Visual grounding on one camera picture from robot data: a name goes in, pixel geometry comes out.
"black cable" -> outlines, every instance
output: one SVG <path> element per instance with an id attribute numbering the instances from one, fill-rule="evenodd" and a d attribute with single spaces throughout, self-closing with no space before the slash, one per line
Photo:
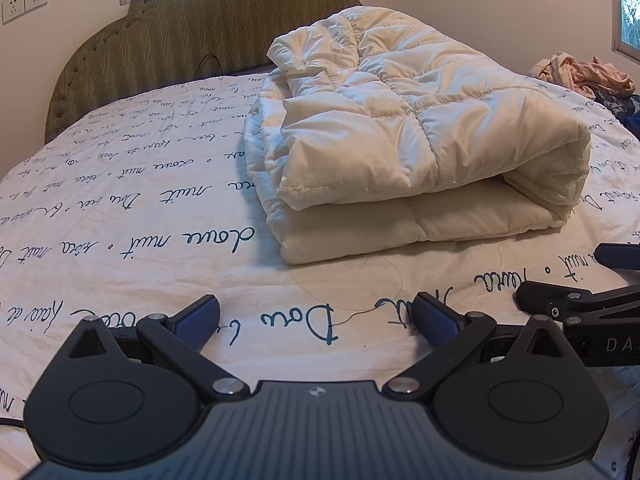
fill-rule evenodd
<path id="1" fill-rule="evenodd" d="M 209 58 L 209 57 L 214 57 L 216 59 L 216 61 L 218 62 L 218 69 L 220 70 L 220 75 L 224 75 L 222 73 L 222 65 L 220 64 L 220 60 L 218 59 L 218 56 L 216 56 L 215 54 L 207 54 L 205 57 L 203 57 L 200 62 L 198 63 L 198 67 L 196 69 L 196 72 L 193 73 L 193 80 L 195 81 L 196 76 L 198 75 L 198 70 L 200 70 L 200 67 L 202 66 L 202 64 Z"/>
<path id="2" fill-rule="evenodd" d="M 19 418 L 6 418 L 4 416 L 0 416 L 0 426 L 11 426 L 12 428 L 21 428 L 24 429 L 24 422 Z"/>
<path id="3" fill-rule="evenodd" d="M 629 451 L 629 463 L 626 465 L 625 480 L 633 480 L 634 466 L 636 465 L 636 460 L 638 459 L 639 448 L 640 448 L 640 431 L 638 431 L 638 435 L 636 435 L 634 444 L 633 446 L 631 446 L 631 451 Z"/>

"bed sheet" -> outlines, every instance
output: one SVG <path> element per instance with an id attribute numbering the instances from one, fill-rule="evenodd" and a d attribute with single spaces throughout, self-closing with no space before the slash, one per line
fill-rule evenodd
<path id="1" fill-rule="evenodd" d="M 524 323 L 512 298 L 524 279 L 594 292 L 638 282 L 599 266 L 593 250 L 640 241 L 640 142 L 600 105 L 542 83 L 593 134 L 591 174 L 564 228 L 287 267 L 244 162 L 243 123 L 263 78 L 212 78 L 110 104 L 2 180 L 3 416 L 22 416 L 88 313 L 130 326 L 214 293 L 220 327 L 202 352 L 252 388 L 260 379 L 382 385 L 430 351 L 406 312 L 420 290 L 459 312 Z M 640 428 L 640 374 L 593 373 L 611 410 L 595 459 L 621 478 Z M 0 478 L 36 462 L 24 432 L 0 428 Z"/>

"headboard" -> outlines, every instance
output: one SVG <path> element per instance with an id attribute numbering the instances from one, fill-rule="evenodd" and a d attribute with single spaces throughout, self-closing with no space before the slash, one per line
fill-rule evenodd
<path id="1" fill-rule="evenodd" d="M 85 41 L 65 65 L 49 104 L 45 142 L 89 111 L 119 99 L 265 65 L 277 36 L 359 4 L 132 0 L 124 18 Z"/>

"pink fabric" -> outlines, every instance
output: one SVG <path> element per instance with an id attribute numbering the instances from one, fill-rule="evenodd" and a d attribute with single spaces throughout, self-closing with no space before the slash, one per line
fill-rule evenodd
<path id="1" fill-rule="evenodd" d="M 596 97 L 594 88 L 618 97 L 629 97 L 636 91 L 629 74 L 620 72 L 611 63 L 603 63 L 597 57 L 593 62 L 576 61 L 566 52 L 557 52 L 551 59 L 541 60 L 527 75 L 564 86 L 589 99 Z"/>

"white wall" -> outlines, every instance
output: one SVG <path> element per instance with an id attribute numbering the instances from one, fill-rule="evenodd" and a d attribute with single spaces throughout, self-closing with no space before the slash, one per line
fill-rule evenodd
<path id="1" fill-rule="evenodd" d="M 612 62 L 640 88 L 640 64 L 612 52 L 612 0 L 388 1 L 514 72 L 564 50 L 578 60 Z"/>
<path id="2" fill-rule="evenodd" d="M 0 178 L 44 144 L 53 88 L 76 48 L 126 12 L 118 0 L 49 0 L 0 26 Z"/>

